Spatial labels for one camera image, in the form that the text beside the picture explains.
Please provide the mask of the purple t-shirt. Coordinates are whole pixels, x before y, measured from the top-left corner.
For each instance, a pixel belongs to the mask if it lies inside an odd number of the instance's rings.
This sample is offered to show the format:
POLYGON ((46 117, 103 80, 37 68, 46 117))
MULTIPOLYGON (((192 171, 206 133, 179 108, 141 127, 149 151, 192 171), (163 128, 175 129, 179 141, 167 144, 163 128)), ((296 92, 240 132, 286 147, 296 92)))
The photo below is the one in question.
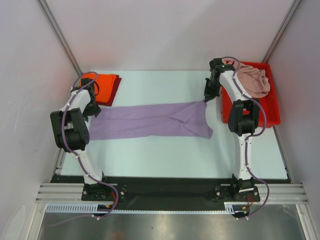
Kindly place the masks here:
POLYGON ((149 136, 210 139, 204 101, 118 106, 101 110, 91 120, 91 140, 132 139, 149 136))

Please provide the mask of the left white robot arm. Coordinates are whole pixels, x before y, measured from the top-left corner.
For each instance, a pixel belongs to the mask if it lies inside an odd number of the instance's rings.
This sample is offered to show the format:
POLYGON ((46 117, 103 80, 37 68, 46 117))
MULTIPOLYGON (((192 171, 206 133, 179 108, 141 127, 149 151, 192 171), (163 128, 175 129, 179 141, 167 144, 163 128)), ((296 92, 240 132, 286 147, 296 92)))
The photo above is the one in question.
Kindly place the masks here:
POLYGON ((50 121, 55 144, 71 154, 82 170, 84 194, 105 200, 110 195, 110 187, 103 183, 104 173, 93 160, 88 147, 92 118, 101 113, 95 93, 98 76, 93 71, 80 76, 71 87, 66 104, 50 113, 50 121))

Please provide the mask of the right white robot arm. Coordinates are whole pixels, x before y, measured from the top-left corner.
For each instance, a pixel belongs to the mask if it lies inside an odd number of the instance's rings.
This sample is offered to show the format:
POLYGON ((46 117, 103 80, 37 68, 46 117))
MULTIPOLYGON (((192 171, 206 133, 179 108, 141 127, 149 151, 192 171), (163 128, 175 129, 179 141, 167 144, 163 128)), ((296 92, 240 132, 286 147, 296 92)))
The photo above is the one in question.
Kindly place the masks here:
POLYGON ((204 102, 220 96, 221 88, 227 92, 231 102, 228 129, 235 141, 235 167, 230 186, 216 190, 218 200, 232 199, 244 202, 255 192, 255 180, 251 170, 252 138, 259 125, 260 102, 245 90, 237 76, 237 68, 226 64, 222 58, 209 62, 210 77, 205 79, 204 102))

